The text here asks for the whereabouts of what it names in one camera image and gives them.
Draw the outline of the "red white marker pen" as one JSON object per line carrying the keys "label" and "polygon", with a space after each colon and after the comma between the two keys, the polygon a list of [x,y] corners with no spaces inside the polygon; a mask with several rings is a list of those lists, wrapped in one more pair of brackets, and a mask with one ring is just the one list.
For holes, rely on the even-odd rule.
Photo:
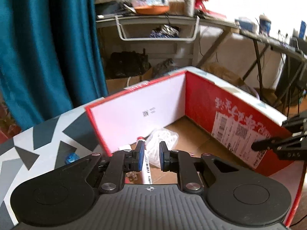
{"label": "red white marker pen", "polygon": [[146,140],[140,136],[137,138],[138,143],[142,143],[144,146],[144,151],[143,151],[143,166],[140,171],[141,177],[142,177],[142,183],[143,184],[149,184],[151,185],[153,183],[152,177],[151,177],[151,170],[150,170],[150,163],[146,151]]}

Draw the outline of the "red cardboard box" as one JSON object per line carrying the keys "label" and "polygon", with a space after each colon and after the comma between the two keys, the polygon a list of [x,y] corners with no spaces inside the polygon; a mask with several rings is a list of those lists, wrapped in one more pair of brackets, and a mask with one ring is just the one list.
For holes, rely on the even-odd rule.
{"label": "red cardboard box", "polygon": [[306,163],[279,160],[272,151],[252,151],[252,142],[291,134],[286,116],[256,97],[205,71],[188,67],[145,81],[86,106],[100,145],[108,155],[181,117],[188,117],[256,172],[272,177],[291,193],[285,223],[298,208]]}

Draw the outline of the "black key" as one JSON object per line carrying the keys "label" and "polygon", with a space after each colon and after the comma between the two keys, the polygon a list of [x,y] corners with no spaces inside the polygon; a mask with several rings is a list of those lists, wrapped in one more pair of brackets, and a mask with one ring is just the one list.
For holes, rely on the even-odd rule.
{"label": "black key", "polygon": [[128,178],[130,182],[134,182],[138,180],[137,173],[133,171],[126,173],[126,177]]}

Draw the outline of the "brown cardboard box on floor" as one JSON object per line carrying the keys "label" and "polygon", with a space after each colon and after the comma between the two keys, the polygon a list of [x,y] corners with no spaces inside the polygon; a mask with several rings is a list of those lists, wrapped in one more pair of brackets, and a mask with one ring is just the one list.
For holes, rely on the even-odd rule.
{"label": "brown cardboard box on floor", "polygon": [[130,76],[125,78],[116,78],[106,80],[109,94],[114,94],[128,86],[135,85],[141,81],[150,80],[153,75],[153,68],[151,67],[146,73],[138,76]]}

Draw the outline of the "cluttered desk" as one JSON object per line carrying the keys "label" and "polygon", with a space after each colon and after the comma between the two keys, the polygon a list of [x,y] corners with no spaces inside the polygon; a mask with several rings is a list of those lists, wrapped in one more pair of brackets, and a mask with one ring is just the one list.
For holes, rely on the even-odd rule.
{"label": "cluttered desk", "polygon": [[[127,34],[124,31],[125,25],[163,25],[171,24],[178,27],[188,26],[191,28],[191,32],[186,37],[178,38],[150,38],[150,37],[133,37],[128,38]],[[306,71],[306,55],[300,53],[299,50],[294,47],[290,47],[287,44],[281,43],[273,38],[257,35],[255,33],[242,30],[239,26],[234,23],[213,20],[207,18],[199,17],[184,17],[184,16],[168,16],[168,15],[159,15],[159,16],[98,16],[96,20],[97,28],[106,28],[109,26],[115,26],[118,32],[119,39],[124,42],[151,42],[151,41],[174,41],[174,42],[184,42],[184,43],[194,43],[197,38],[200,37],[200,27],[208,26],[209,28],[218,28],[222,30],[222,33],[215,40],[213,45],[205,53],[205,56],[197,64],[204,64],[209,58],[211,58],[223,44],[228,36],[231,34],[239,34],[246,38],[249,38],[253,41],[254,49],[256,53],[256,61],[250,66],[248,71],[243,76],[247,78],[254,67],[257,67],[258,70],[261,70],[260,58],[264,55],[266,50],[270,49],[272,51],[286,55],[287,67],[290,67],[290,59],[293,58],[300,62],[297,71],[295,72],[294,78],[297,76],[302,77]]]}

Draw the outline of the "black bag under desk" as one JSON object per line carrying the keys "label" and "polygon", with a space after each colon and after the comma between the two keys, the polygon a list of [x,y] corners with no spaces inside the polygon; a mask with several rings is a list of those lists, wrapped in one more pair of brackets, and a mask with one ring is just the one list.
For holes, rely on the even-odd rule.
{"label": "black bag under desk", "polygon": [[105,71],[109,79],[126,78],[145,74],[151,68],[146,49],[136,51],[114,52],[107,61]]}

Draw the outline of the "blue white paper cup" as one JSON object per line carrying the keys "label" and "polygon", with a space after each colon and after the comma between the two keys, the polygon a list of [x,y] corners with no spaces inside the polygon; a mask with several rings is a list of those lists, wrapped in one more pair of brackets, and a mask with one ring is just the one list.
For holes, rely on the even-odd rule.
{"label": "blue white paper cup", "polygon": [[265,15],[259,15],[259,33],[269,36],[271,30],[271,21]]}

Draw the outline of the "teal blue curtain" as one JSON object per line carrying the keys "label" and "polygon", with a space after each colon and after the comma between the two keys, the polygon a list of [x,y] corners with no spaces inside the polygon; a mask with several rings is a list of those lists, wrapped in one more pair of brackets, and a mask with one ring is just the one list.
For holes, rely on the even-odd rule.
{"label": "teal blue curtain", "polygon": [[22,130],[105,97],[94,0],[1,0],[1,93]]}

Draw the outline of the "orange bowl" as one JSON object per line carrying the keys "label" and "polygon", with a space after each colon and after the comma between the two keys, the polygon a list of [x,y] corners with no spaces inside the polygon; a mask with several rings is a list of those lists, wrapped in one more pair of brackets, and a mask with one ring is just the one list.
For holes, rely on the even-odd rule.
{"label": "orange bowl", "polygon": [[169,9],[170,7],[166,5],[134,7],[134,10],[139,15],[162,15],[168,12]]}

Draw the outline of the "cotton swab container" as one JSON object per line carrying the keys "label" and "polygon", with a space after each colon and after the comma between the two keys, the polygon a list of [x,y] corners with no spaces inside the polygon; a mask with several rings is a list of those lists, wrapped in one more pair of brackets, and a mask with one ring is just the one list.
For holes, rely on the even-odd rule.
{"label": "cotton swab container", "polygon": [[170,0],[168,13],[176,16],[185,15],[185,2],[183,0]]}

